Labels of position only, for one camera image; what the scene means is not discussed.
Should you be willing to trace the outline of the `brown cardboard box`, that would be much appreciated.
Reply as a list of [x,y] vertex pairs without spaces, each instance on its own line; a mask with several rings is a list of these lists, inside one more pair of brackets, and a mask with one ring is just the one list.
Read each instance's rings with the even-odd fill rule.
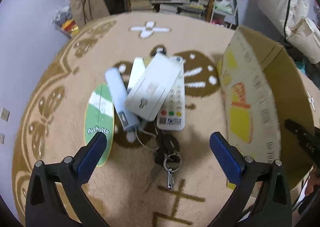
[[228,142],[255,161],[280,160],[289,188],[312,167],[287,119],[314,134],[316,106],[285,47],[248,27],[238,27],[217,64]]

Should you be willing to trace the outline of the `beige patterned round rug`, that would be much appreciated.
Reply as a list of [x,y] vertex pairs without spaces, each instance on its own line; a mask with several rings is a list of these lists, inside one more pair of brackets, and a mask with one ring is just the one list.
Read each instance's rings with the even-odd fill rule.
[[58,53],[21,120],[25,226],[291,226],[319,183],[319,88],[245,26],[127,13]]

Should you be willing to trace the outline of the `stack of books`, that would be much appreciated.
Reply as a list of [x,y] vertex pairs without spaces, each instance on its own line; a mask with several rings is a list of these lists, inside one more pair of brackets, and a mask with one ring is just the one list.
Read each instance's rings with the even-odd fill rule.
[[130,11],[153,11],[151,0],[128,0]]

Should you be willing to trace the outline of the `black key bunch with carabiner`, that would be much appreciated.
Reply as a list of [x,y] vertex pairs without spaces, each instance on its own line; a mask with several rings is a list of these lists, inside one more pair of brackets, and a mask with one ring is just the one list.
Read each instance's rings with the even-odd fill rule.
[[169,191],[174,188],[174,173],[178,171],[182,165],[182,157],[180,155],[180,144],[178,140],[171,134],[159,133],[156,137],[158,149],[154,151],[154,167],[147,179],[145,191],[155,182],[158,174],[162,169],[166,170],[168,176],[167,188]]

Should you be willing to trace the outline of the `wall power outlet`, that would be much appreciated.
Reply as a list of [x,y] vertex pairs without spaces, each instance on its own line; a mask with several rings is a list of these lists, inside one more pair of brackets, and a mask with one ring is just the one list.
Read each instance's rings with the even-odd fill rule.
[[5,108],[2,108],[1,113],[0,113],[0,118],[7,122],[9,119],[9,116],[10,116],[10,111],[8,111]]

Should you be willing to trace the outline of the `white cylindrical power bank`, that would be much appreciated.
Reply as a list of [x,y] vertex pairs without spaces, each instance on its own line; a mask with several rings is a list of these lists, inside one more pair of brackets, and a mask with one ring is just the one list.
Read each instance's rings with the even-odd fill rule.
[[105,80],[123,130],[125,132],[135,130],[140,122],[137,116],[125,107],[128,94],[118,68],[106,70]]

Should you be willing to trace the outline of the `cream puffy jacket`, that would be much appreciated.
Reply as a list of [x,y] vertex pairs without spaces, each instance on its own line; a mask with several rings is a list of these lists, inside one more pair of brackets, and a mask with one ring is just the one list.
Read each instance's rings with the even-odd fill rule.
[[319,63],[319,28],[308,18],[310,0],[257,0],[276,29],[312,64]]

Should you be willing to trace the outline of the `green mini skateboard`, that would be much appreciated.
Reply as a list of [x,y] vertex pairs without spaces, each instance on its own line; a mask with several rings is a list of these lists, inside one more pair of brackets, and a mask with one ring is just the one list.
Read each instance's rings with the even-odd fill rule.
[[114,137],[114,125],[115,115],[112,96],[108,85],[102,83],[92,91],[84,117],[85,144],[90,142],[96,132],[106,135],[106,148],[97,167],[104,166],[110,156]]

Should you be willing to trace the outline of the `white box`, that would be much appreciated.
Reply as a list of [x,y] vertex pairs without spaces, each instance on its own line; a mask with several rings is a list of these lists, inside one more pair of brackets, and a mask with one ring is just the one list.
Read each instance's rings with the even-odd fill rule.
[[156,54],[128,94],[125,107],[140,118],[153,121],[182,68],[181,57]]

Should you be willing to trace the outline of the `white rolling cart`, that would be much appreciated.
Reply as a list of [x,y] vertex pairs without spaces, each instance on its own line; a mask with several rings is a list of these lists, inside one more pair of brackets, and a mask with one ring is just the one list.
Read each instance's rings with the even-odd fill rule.
[[214,0],[210,22],[231,29],[238,26],[238,3],[240,0]]

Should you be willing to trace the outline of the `white remote with buttons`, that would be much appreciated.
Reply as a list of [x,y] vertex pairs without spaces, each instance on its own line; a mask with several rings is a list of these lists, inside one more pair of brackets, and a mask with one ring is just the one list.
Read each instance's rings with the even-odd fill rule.
[[185,127],[184,59],[180,56],[170,59],[182,66],[157,115],[157,127],[163,131],[181,131]]

